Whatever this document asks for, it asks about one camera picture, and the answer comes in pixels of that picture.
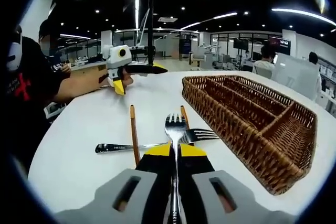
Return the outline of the person's left hand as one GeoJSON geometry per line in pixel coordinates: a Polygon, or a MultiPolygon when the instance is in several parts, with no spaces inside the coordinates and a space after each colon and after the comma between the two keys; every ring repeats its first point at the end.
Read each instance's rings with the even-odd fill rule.
{"type": "Polygon", "coordinates": [[[132,75],[124,71],[122,83],[124,87],[131,85],[133,83],[132,75]]]}

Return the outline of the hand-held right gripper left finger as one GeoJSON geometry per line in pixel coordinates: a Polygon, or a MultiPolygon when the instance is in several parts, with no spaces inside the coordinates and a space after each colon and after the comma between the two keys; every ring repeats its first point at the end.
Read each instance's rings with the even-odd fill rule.
{"type": "Polygon", "coordinates": [[[168,145],[148,151],[137,169],[125,169],[101,185],[94,199],[54,215],[57,223],[163,223],[168,197],[168,145]]]}

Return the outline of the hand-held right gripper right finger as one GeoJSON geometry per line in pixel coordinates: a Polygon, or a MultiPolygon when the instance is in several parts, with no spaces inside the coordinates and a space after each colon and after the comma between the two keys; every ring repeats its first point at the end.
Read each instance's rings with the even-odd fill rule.
{"type": "Polygon", "coordinates": [[[223,170],[214,170],[200,148],[182,144],[180,194],[186,223],[294,223],[296,217],[260,205],[254,193],[223,170]]]}

